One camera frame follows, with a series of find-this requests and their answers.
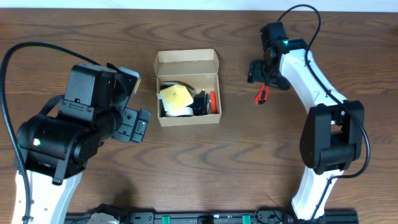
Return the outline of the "red utility knife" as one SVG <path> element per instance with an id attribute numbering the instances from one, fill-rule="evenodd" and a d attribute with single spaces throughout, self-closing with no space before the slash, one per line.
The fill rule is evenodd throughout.
<path id="1" fill-rule="evenodd" d="M 255 104 L 257 105 L 264 104 L 268 99 L 268 94 L 269 94 L 269 86 L 266 85 L 265 83 L 262 83 L 261 89 L 259 90 L 259 93 L 254 99 Z"/>

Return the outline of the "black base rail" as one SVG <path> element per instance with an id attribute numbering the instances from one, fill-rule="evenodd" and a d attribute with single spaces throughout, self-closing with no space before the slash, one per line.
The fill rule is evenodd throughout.
<path id="1" fill-rule="evenodd" d="M 158 213 L 150 210 L 129 212 L 102 203 L 91 212 L 82 215 L 67 215 L 63 223 L 125 223 L 125 224 L 282 224 L 305 223 L 288 210 L 259 207 L 245 212 L 178 212 Z"/>

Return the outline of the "white yellow sticky note pad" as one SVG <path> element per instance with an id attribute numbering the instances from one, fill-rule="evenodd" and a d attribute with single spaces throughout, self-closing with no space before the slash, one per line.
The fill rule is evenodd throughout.
<path id="1" fill-rule="evenodd" d="M 172 83 L 159 91 L 158 99 L 162 102 L 164 110 L 175 111 L 193 103 L 193 96 L 185 85 Z"/>

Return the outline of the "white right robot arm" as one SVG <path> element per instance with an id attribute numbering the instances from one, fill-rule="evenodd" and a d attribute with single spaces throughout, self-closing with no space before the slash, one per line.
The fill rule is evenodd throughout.
<path id="1" fill-rule="evenodd" d="M 261 29 L 263 60 L 253 60 L 248 82 L 261 84 L 255 102 L 267 101 L 270 88 L 293 88 L 307 118 L 299 142 L 305 164 L 297 193 L 290 201 L 284 223 L 321 223 L 328 220 L 325 204 L 338 179 L 346 179 L 351 163 L 368 143 L 364 107 L 349 101 L 327 80 L 303 39 L 287 37 L 281 21 Z"/>

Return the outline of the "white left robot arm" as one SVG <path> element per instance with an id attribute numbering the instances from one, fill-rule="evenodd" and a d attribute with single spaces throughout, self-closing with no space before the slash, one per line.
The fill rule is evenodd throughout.
<path id="1" fill-rule="evenodd" d="M 66 94 L 49 100 L 18 129 L 30 200 L 18 172 L 13 223 L 22 223 L 27 204 L 29 223 L 64 222 L 88 159 L 105 140 L 142 142 L 150 111 L 126 106 L 140 81 L 139 73 L 110 63 L 73 66 Z"/>

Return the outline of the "green tape roll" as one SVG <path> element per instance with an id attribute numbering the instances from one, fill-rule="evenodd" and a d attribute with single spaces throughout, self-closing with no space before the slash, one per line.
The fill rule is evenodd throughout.
<path id="1" fill-rule="evenodd" d="M 160 101 L 160 112 L 161 112 L 161 114 L 165 114 L 166 113 L 163 101 Z"/>

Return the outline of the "red stapler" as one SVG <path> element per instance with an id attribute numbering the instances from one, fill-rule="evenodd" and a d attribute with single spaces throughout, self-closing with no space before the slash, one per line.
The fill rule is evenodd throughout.
<path id="1" fill-rule="evenodd" d="M 216 96 L 213 91 L 207 95 L 206 107 L 207 107 L 207 114 L 217 114 Z"/>

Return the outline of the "white tape roll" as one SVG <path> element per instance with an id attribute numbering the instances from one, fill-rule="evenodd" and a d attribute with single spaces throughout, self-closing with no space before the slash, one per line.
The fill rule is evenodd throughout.
<path id="1" fill-rule="evenodd" d="M 193 109 L 189 106 L 181 107 L 176 110 L 169 110 L 165 113 L 166 117 L 187 117 L 193 115 L 194 115 Z"/>

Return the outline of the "brown cardboard box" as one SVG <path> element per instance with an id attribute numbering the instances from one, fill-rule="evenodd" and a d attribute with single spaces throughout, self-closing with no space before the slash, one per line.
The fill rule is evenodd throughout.
<path id="1" fill-rule="evenodd" d="M 191 117 L 166 117 L 160 112 L 157 101 L 157 117 L 162 127 L 194 124 L 219 123 L 222 115 L 220 83 L 218 76 L 219 60 L 213 49 L 169 50 L 157 53 L 154 70 L 157 80 L 157 93 L 166 87 L 166 82 L 181 83 L 199 94 L 214 92 L 217 114 L 204 114 Z"/>

